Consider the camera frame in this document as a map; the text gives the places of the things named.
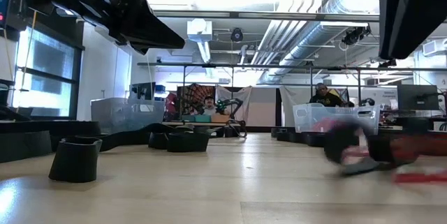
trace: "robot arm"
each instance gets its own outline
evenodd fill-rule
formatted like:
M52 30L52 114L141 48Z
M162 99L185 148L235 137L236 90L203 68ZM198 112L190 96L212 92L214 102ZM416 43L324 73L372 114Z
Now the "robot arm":
M26 4L47 15L55 6L69 11L93 25L106 27L117 44L130 43L142 54L151 47L184 46L184 40L152 14L146 0L26 0Z
M445 0L379 0L382 59L407 58L447 17Z
M239 108L242 106L244 101L240 100L239 98L232 98L232 99L226 99L226 100L218 100L216 105L216 112L219 114L224 115L225 109L229 105L237 105L236 108L231 112L230 119L235 118L235 113L239 110Z

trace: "wooden floor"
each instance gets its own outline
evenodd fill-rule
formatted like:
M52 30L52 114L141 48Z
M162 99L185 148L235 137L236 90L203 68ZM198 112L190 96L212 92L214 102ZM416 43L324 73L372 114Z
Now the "wooden floor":
M270 134L212 140L200 154L116 148L88 184L50 181L52 159L0 164L0 223L446 223L447 184L338 179L321 149Z

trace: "ceiling duct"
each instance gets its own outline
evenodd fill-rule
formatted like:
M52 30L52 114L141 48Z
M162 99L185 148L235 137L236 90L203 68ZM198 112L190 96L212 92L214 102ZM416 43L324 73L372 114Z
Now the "ceiling duct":
M187 33L189 40L197 43L202 62L210 62L211 54L208 42L212 40L212 22L205 21L204 19L188 21ZM205 70L209 78L214 76L213 69L206 68Z
M379 7L378 0L328 0L321 9L322 13L329 14L365 14L376 11ZM308 22L297 36L293 47L285 53L279 62L282 66L292 66L302 63L297 60L304 60L320 50L320 48L304 47L305 45L325 45L333 38L346 30L346 25L341 23ZM280 82L281 75L290 72L287 68L273 68L265 71L259 82Z

